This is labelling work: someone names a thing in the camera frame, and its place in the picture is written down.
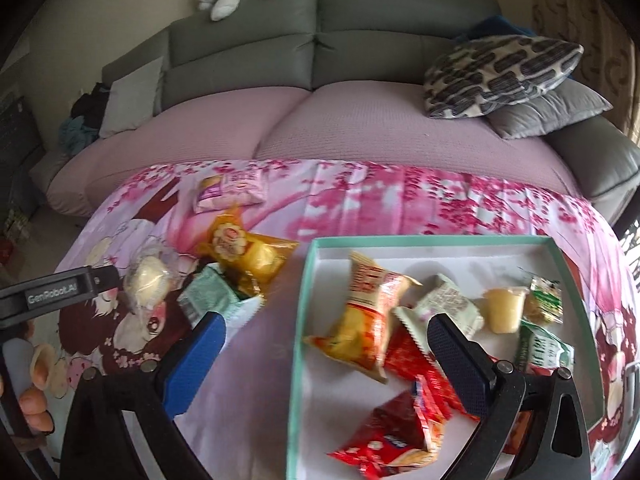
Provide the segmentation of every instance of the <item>patterned throw pillow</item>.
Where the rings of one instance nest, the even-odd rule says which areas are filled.
[[[425,74],[425,109],[435,119],[478,117],[558,86],[580,61],[577,43],[489,36],[440,56]]]

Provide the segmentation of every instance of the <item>screw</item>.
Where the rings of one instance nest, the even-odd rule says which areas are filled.
[[[90,380],[91,380],[91,379],[93,379],[97,374],[98,374],[98,370],[96,370],[94,367],[87,368],[84,372],[82,372],[82,378],[83,378],[85,381],[90,381]]]
[[[558,376],[561,379],[564,379],[565,381],[571,379],[571,370],[569,370],[569,368],[565,368],[564,366],[561,366],[558,368]]]
[[[513,365],[508,361],[498,361],[495,364],[495,367],[498,368],[503,374],[510,374],[513,372]]]
[[[158,368],[158,361],[155,359],[147,359],[146,361],[142,361],[142,364],[140,365],[140,369],[145,374],[153,372],[156,368]]]

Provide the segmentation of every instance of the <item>food packaging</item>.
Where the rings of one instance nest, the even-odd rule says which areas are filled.
[[[424,355],[403,325],[391,336],[386,351],[385,369],[408,381],[414,381],[420,375],[424,376],[433,399],[447,420],[451,417],[452,410],[472,420],[479,420],[466,412],[434,355]]]
[[[537,376],[550,376],[553,372],[554,371],[549,368],[543,368],[536,365],[527,365],[528,374]],[[515,455],[518,453],[524,441],[524,436],[527,433],[527,429],[529,428],[529,421],[531,420],[531,417],[532,412],[518,413],[518,416],[513,423],[513,427],[511,428],[511,432],[509,433],[507,443],[504,445],[504,448],[502,450],[504,453],[510,455]]]
[[[198,184],[193,210],[203,213],[233,205],[260,204],[267,199],[266,195],[267,184],[261,170],[215,174]]]
[[[443,436],[442,414],[419,376],[411,389],[373,410],[329,456],[356,466],[367,480],[379,480],[433,463]]]
[[[564,366],[573,372],[574,355],[574,347],[541,326],[522,320],[515,362],[518,370],[526,372],[529,365],[551,370]]]
[[[495,334],[513,334],[518,331],[527,296],[523,286],[492,288],[482,296],[487,302],[489,328]]]
[[[226,344],[260,309],[262,298],[242,300],[222,276],[220,266],[209,264],[180,294],[178,304],[192,328],[207,312],[219,313],[225,319]]]
[[[308,336],[305,342],[386,383],[383,363],[390,336],[388,317],[411,285],[420,283],[351,253],[351,285],[342,317],[327,336]]]
[[[524,317],[540,326],[562,323],[560,283],[533,276],[529,288],[530,292],[524,304]]]
[[[161,303],[178,279],[178,253],[171,247],[155,243],[143,246],[131,259],[124,277],[134,314],[151,310]]]
[[[226,275],[236,276],[241,292],[254,296],[254,279],[265,294],[297,246],[292,240],[247,232],[239,209],[233,207],[216,217],[196,252],[216,260]]]
[[[407,328],[423,354],[430,352],[427,325],[436,314],[447,314],[466,338],[471,338],[484,325],[478,308],[443,274],[436,276],[436,287],[414,308],[399,306],[393,310]]]

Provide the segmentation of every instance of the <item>pink sofa cover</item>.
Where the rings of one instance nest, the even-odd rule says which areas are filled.
[[[147,166],[252,158],[260,140],[308,95],[301,88],[248,88],[176,105],[137,130],[82,150],[52,181],[49,205],[64,214],[90,216],[113,190]]]
[[[371,160],[496,176],[580,196],[541,137],[503,140],[483,118],[429,119],[420,85],[344,81],[324,86],[260,144],[255,158]]]
[[[250,158],[425,166],[580,195],[571,171],[540,138],[502,140],[482,118],[428,119],[420,85],[346,81],[313,94],[251,88],[176,105],[83,150],[58,173],[47,197],[61,213],[88,216],[147,166]]]

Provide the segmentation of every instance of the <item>blue gripper pad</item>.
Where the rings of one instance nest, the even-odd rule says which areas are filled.
[[[427,341],[467,413],[485,418],[491,404],[491,384],[478,364],[486,360],[483,364],[490,370],[492,363],[482,347],[468,341],[446,314],[430,319]]]
[[[209,312],[196,325],[190,346],[164,380],[162,405],[171,420],[191,405],[225,338],[225,320],[220,314]]]

